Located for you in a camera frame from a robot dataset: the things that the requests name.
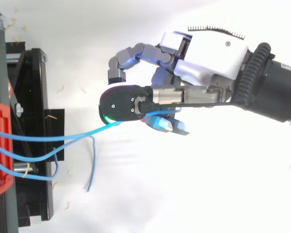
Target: red holder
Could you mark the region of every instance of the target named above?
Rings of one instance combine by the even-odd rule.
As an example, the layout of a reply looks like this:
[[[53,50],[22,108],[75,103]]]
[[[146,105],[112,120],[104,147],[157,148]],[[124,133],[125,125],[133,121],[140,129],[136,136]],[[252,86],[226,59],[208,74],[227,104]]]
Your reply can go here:
[[[11,134],[10,107],[0,103],[0,132]],[[12,140],[0,137],[0,147],[12,152]],[[0,153],[0,163],[7,169],[13,171],[12,158]],[[0,194],[8,190],[14,182],[12,175],[0,170]]]

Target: white table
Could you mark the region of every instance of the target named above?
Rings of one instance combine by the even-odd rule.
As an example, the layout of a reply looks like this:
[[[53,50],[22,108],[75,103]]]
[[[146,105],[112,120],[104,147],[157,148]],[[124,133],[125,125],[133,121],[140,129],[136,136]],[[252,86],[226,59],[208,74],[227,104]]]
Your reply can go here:
[[[139,42],[156,45],[167,30],[226,27],[245,34],[250,50],[268,42],[276,60],[291,65],[291,0],[0,0],[0,11],[16,19],[7,41],[48,54],[49,107],[65,108],[66,135],[103,125],[97,106],[109,59]],[[154,70],[143,62],[127,79],[147,85]],[[20,232],[291,232],[289,124],[232,107],[183,110],[178,118],[190,135],[141,122],[95,135],[89,193],[91,139],[67,148],[54,217],[33,217]]]

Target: black cylindrical motor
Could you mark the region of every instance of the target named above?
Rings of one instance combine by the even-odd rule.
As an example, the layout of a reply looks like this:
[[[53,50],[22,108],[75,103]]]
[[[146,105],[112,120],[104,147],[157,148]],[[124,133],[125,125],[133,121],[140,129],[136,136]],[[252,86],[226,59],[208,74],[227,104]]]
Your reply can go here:
[[[280,122],[291,121],[291,66],[273,58],[270,46],[260,44],[238,78],[232,102]]]

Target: green led light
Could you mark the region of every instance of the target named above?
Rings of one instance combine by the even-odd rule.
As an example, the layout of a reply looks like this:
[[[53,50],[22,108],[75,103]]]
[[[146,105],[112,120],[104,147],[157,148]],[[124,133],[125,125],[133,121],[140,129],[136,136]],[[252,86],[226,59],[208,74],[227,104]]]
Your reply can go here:
[[[103,118],[109,123],[109,124],[111,124],[111,123],[114,123],[115,122],[115,120],[111,120],[110,118],[108,118],[107,116],[105,116],[105,115],[103,115]]]

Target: robotic hand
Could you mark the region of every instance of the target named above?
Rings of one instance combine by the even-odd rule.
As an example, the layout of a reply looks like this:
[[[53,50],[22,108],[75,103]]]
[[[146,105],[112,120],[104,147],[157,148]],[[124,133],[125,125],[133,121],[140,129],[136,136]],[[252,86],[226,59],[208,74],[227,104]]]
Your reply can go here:
[[[177,107],[234,105],[291,123],[291,66],[274,61],[267,43],[248,50],[244,36],[215,27],[165,33],[157,46],[137,44],[109,61],[109,84],[126,81],[123,70],[145,60],[159,67],[152,86],[116,86],[99,104],[101,119],[142,119],[163,132],[187,135],[174,115],[147,113]]]

